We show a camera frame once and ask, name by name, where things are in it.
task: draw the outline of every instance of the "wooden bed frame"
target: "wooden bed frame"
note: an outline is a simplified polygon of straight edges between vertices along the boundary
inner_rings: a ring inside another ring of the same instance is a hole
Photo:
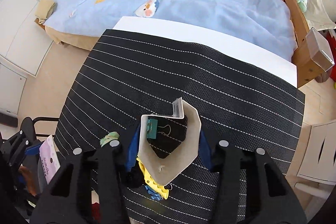
[[[311,59],[306,41],[306,36],[310,30],[305,16],[299,8],[297,1],[283,1],[286,3],[290,10],[291,20],[294,25],[295,37],[298,44],[298,48],[294,51],[292,57],[292,63],[297,67],[297,87],[299,88],[313,80],[318,75],[324,73],[325,71]],[[327,40],[325,40],[324,43],[326,44],[324,45],[325,47],[329,47]]]

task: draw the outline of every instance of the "yellow patch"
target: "yellow patch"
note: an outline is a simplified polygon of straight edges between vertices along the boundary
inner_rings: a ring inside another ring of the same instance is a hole
[[[105,0],[96,0],[95,4],[97,4],[97,3],[101,3],[101,2],[103,2],[103,1],[105,1]]]

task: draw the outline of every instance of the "black placemat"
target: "black placemat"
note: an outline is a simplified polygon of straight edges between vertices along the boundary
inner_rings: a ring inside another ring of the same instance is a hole
[[[142,114],[171,114],[178,97],[197,108],[210,143],[262,147],[287,172],[303,120],[302,92],[207,46],[118,30],[105,31],[78,73],[56,144],[65,157],[76,147],[97,148],[108,132],[133,128]],[[245,215],[244,178],[242,172],[238,220]],[[129,216],[143,223],[208,223],[217,179],[197,158],[173,180],[167,200],[152,201],[144,187],[125,188]],[[95,172],[92,182],[97,189]]]

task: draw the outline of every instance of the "open box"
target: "open box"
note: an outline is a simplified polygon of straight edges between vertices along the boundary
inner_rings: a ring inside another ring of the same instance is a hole
[[[159,158],[147,141],[148,117],[182,120],[184,115],[188,117],[185,140],[166,158]],[[138,157],[156,183],[167,185],[194,161],[198,155],[200,131],[201,120],[197,109],[182,98],[173,102],[172,116],[154,114],[141,116]]]

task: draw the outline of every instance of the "white pipe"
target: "white pipe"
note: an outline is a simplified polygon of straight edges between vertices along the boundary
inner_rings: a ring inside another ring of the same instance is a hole
[[[299,189],[299,190],[301,190],[305,193],[308,193],[308,194],[311,194],[313,196],[323,198],[323,199],[328,199],[328,197],[331,193],[331,192],[328,192],[328,191],[325,191],[325,190],[322,190],[322,189],[318,189],[318,188],[308,186],[308,185],[300,183],[300,182],[295,183],[295,188],[297,188],[297,189]]]

